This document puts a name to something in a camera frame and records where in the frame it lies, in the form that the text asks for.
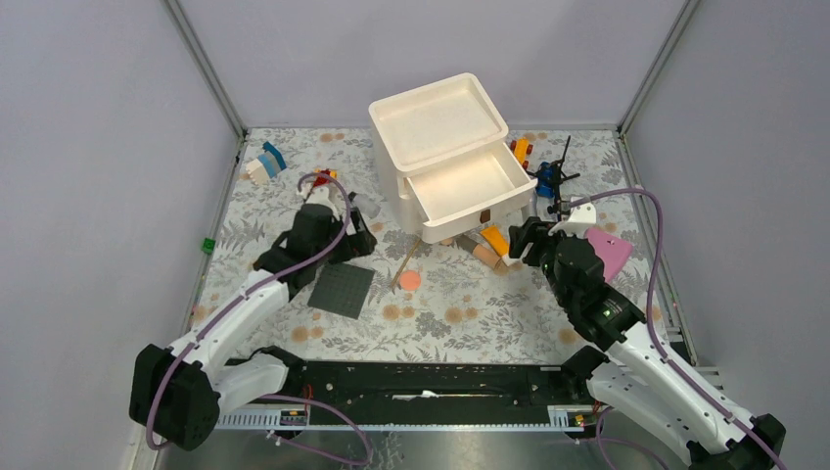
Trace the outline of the white drawer organizer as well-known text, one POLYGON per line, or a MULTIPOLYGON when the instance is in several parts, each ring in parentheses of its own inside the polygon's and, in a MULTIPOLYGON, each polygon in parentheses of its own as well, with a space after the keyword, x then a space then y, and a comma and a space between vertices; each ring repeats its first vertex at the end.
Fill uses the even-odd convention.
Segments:
POLYGON ((377 100, 368 114, 381 193, 404 232, 435 244, 529 204, 535 180, 474 74, 377 100))

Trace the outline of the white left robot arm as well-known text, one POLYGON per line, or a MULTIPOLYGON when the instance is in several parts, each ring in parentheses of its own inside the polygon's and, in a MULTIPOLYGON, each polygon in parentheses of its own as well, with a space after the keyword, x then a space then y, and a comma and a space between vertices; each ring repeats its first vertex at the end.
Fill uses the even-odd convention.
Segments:
POLYGON ((237 365, 228 359, 260 323, 314 281, 320 267, 366 257, 376 244, 359 208, 340 217, 329 203, 303 204, 233 298, 169 346, 150 344, 138 353, 128 414, 144 426, 148 446, 193 450, 223 413, 270 394, 281 402, 297 399, 304 379, 286 360, 269 353, 237 365))

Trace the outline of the gold thin makeup pencil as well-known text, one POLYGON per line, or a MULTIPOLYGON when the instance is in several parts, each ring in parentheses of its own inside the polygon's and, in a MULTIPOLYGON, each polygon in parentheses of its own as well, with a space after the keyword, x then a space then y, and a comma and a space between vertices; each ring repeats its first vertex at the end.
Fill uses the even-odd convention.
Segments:
POLYGON ((398 286, 398 282, 399 282, 399 278, 400 278, 401 274, 406 269, 407 264, 409 263, 409 261, 411 260, 411 258, 415 254, 415 252, 418 250, 419 246, 421 245, 421 242, 422 242, 422 240, 420 238, 417 238, 416 241, 414 242, 414 244, 412 245, 411 249, 408 251, 406 257, 401 262, 401 264, 398 267, 394 277, 392 278, 392 282, 390 284, 391 292, 395 291, 396 287, 398 286))

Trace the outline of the orange round makeup puff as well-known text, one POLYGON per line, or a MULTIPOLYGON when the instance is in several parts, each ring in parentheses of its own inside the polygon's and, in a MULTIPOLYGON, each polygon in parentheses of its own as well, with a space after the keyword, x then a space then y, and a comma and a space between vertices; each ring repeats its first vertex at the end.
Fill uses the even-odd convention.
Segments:
POLYGON ((419 289, 422 284, 422 277, 417 270, 405 270, 398 279, 397 286, 407 292, 414 292, 419 289))

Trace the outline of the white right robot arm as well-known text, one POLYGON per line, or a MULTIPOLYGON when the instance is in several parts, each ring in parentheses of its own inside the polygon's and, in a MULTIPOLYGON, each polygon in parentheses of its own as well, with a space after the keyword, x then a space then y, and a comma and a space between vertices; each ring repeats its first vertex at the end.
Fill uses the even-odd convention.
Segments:
POLYGON ((509 255, 539 267, 587 346, 564 364, 563 394, 622 413, 691 469, 781 468, 786 429, 729 399, 651 332, 645 313, 608 284, 588 240, 537 217, 509 229, 509 255))

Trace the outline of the beige foundation bottle grey cap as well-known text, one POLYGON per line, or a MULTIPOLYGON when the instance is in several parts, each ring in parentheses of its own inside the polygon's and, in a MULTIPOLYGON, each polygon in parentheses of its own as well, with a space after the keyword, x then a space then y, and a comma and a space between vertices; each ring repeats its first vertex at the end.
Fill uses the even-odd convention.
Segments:
POLYGON ((460 249, 469 253, 493 271, 497 271, 505 267, 502 258, 496 252, 473 240, 469 236, 458 235, 455 238, 455 242, 460 249))

